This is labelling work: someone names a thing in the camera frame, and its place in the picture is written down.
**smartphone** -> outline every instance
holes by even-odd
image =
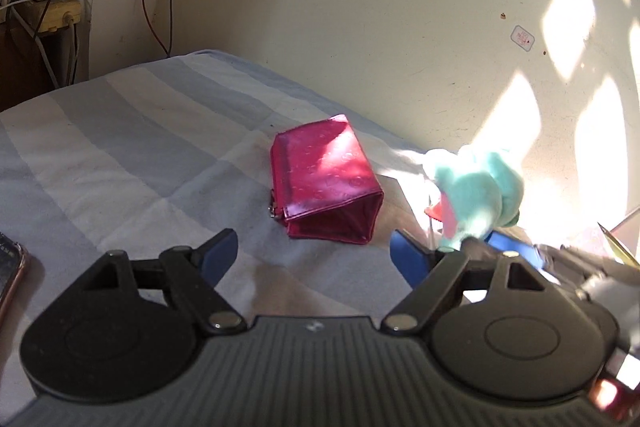
[[[29,262],[29,253],[0,232],[0,324]]]

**striped bedsheet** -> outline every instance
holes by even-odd
[[[274,135],[340,113],[385,189],[366,247],[291,240],[268,213]],[[0,423],[33,397],[17,354],[24,330],[109,249],[156,257],[231,227],[238,261],[218,290],[249,320],[381,318],[409,290],[389,260],[390,233],[422,235],[419,153],[337,103],[221,52],[117,71],[0,113],[0,230],[34,257],[0,331]]]

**yellow power strip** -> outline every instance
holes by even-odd
[[[35,28],[46,5],[46,0],[28,1],[18,4],[15,9],[31,28]],[[71,20],[73,24],[78,24],[82,20],[82,2],[80,0],[52,0],[38,33],[55,33],[60,28],[67,28]]]

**red pouch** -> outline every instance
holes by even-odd
[[[271,216],[290,237],[364,245],[384,192],[343,114],[276,135]]]

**teal plush toy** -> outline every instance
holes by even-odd
[[[507,151],[434,149],[422,167],[440,190],[440,203],[426,213],[442,222],[441,248],[458,250],[466,237],[485,239],[495,227],[518,222],[524,180]]]

